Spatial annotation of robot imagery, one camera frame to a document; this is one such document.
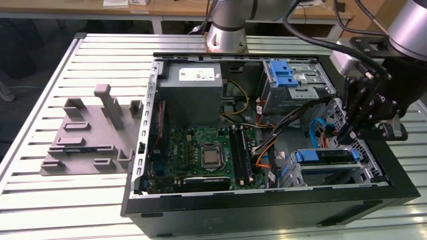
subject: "wooden table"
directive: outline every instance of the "wooden table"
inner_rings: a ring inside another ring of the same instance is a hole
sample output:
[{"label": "wooden table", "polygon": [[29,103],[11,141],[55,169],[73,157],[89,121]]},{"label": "wooden table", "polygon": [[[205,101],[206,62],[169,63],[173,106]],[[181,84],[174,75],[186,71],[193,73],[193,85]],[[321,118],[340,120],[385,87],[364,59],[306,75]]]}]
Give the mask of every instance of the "wooden table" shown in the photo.
[{"label": "wooden table", "polygon": [[[337,38],[342,32],[330,8],[325,6],[297,9],[289,18],[293,24],[332,25],[328,37]],[[102,9],[102,0],[0,0],[0,18],[85,19],[85,20],[148,20],[154,34],[162,34],[161,21],[202,21],[205,0],[150,0],[148,5]],[[344,23],[352,18],[349,11],[341,14]],[[270,21],[252,20],[254,23]]]}]

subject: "motherboard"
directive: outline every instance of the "motherboard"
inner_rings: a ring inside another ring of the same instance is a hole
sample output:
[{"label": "motherboard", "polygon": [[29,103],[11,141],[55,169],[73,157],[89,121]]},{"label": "motherboard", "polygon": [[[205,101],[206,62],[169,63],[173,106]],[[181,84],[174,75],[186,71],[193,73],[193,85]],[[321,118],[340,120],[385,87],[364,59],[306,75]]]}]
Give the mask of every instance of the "motherboard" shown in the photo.
[{"label": "motherboard", "polygon": [[208,190],[209,181],[222,183],[226,190],[265,188],[264,173],[250,163],[256,145],[250,127],[170,129],[166,161],[152,166],[152,194],[180,192],[177,186],[184,186],[184,181],[190,191]]}]

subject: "desk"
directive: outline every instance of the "desk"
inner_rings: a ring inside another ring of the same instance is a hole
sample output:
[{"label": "desk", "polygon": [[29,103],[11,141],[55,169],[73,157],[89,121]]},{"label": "desk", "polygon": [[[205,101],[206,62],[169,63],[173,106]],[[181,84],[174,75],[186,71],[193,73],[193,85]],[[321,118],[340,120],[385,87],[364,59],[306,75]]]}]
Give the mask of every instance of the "desk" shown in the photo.
[{"label": "desk", "polygon": [[[206,3],[194,0],[150,0],[146,6],[102,9],[102,0],[0,0],[0,18],[27,19],[85,19],[85,20],[148,20],[154,34],[162,34],[161,21],[202,21]],[[344,23],[352,14],[341,13]],[[270,23],[270,21],[248,21]],[[332,25],[329,38],[342,32],[337,26],[333,11],[322,6],[297,9],[289,18],[292,24]]]},{"label": "desk", "polygon": [[[293,37],[248,36],[246,45],[252,54],[330,54]],[[200,35],[87,34],[71,41],[0,164],[0,234],[5,234],[1,240],[148,240],[131,221],[119,217],[125,174],[41,176],[39,164],[65,116],[61,106],[67,97],[81,98],[85,105],[99,105],[93,87],[109,84],[110,95],[121,105],[131,100],[144,101],[153,52],[204,51]],[[425,120],[425,106],[417,102],[401,119],[408,140],[389,142],[421,194],[417,199],[344,226],[173,239],[425,239]]]}]

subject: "slotted metal table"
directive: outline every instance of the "slotted metal table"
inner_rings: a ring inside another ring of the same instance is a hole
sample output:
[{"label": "slotted metal table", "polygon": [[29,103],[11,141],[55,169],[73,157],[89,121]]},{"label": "slotted metal table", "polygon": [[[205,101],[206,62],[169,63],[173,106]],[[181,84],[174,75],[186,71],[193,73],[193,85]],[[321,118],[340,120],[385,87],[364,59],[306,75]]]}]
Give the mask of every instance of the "slotted metal table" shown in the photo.
[{"label": "slotted metal table", "polygon": [[[248,36],[248,51],[317,54],[330,51],[292,37]],[[153,52],[205,51],[202,36],[78,34],[61,59],[0,164],[0,239],[148,239],[119,217],[125,174],[38,175],[67,97],[99,105],[95,84],[110,85],[119,104],[144,100]],[[416,102],[401,119],[408,140],[389,146],[421,197],[344,226],[185,236],[177,239],[427,239],[427,109]]]}]

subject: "ram slot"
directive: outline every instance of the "ram slot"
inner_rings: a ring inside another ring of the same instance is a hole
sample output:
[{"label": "ram slot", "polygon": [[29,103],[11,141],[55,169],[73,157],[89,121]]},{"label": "ram slot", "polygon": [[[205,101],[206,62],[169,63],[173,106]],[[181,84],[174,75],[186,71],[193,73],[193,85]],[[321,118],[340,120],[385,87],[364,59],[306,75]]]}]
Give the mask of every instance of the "ram slot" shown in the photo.
[{"label": "ram slot", "polygon": [[232,156],[232,167],[233,167],[233,178],[234,183],[238,185],[245,184],[245,174],[244,174],[244,162],[240,154],[240,130],[234,126],[229,127],[229,144],[230,144],[230,156]]},{"label": "ram slot", "polygon": [[240,127],[240,141],[242,145],[241,149],[241,155],[242,155],[242,162],[244,162],[244,169],[245,169],[245,179],[248,182],[253,182],[253,173],[252,173],[252,166],[250,166],[250,155],[249,155],[249,149],[248,149],[248,138],[245,135],[245,130],[242,126]]}]

